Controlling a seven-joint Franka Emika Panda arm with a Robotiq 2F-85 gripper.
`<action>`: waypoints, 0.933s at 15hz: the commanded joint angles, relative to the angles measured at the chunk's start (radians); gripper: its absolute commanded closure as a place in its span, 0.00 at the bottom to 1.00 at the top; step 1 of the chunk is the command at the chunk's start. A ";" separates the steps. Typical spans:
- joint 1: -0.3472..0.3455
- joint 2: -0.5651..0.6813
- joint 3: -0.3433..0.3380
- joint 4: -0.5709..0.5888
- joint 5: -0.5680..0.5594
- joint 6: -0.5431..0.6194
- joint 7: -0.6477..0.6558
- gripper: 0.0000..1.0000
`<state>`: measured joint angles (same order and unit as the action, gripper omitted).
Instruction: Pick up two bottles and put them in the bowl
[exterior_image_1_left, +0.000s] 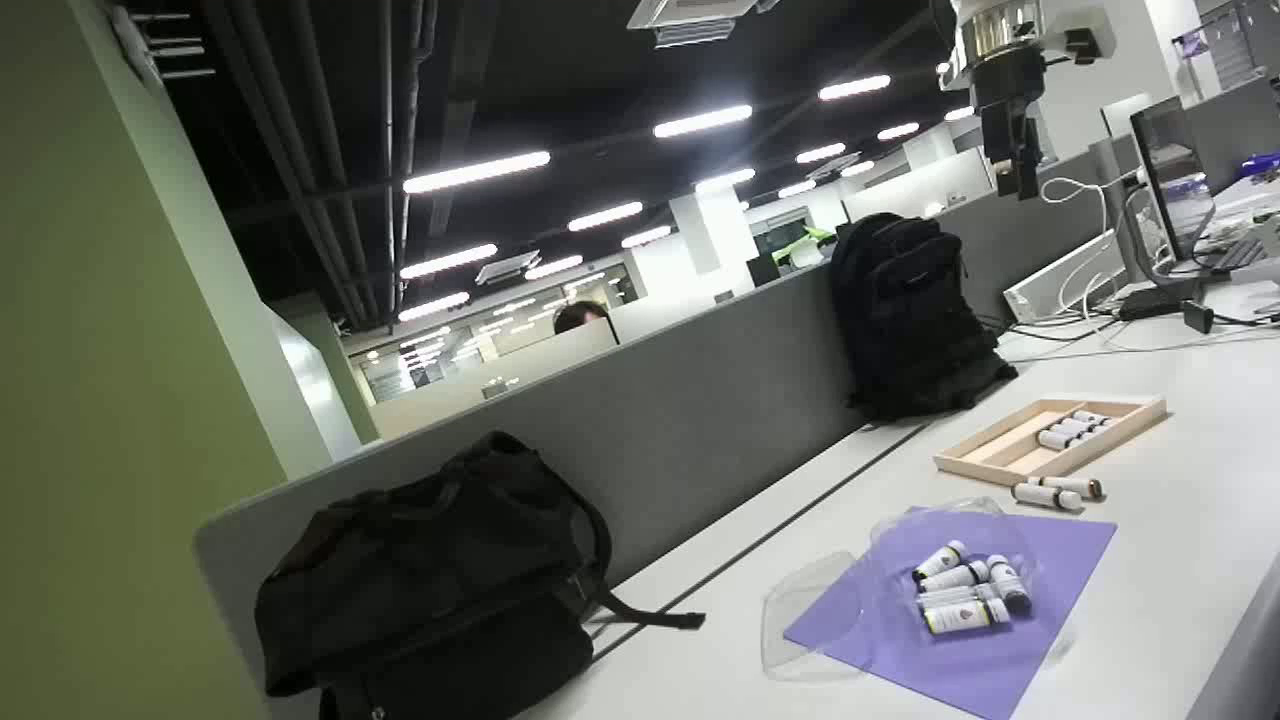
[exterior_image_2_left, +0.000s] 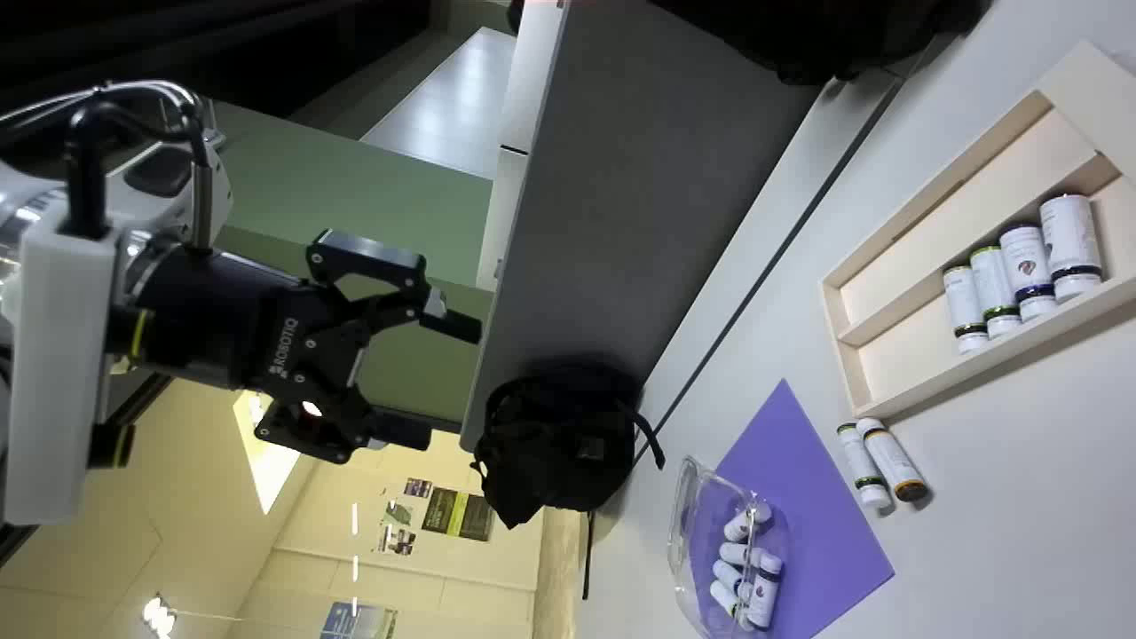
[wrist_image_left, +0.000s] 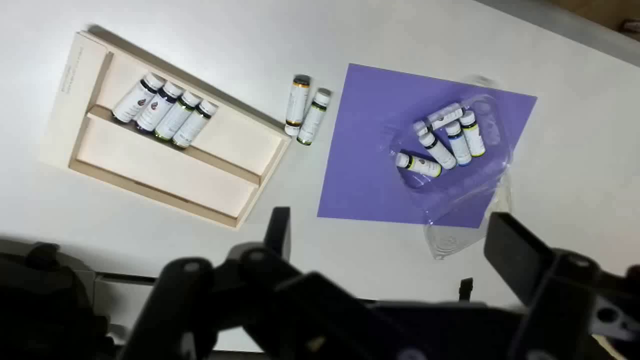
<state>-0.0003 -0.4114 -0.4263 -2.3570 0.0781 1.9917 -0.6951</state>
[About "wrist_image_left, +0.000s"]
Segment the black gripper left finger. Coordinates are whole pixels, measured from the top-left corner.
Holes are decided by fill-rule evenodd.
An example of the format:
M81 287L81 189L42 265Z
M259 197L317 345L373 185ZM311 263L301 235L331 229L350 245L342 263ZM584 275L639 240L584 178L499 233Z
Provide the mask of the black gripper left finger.
M280 258L290 258L290 208L277 205L265 233L265 245Z

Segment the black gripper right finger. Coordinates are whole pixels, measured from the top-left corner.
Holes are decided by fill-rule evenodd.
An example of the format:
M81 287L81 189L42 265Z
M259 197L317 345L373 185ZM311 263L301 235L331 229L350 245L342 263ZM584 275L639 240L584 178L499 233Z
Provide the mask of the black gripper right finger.
M495 211L485 255L510 287L535 287L555 251L512 213Z

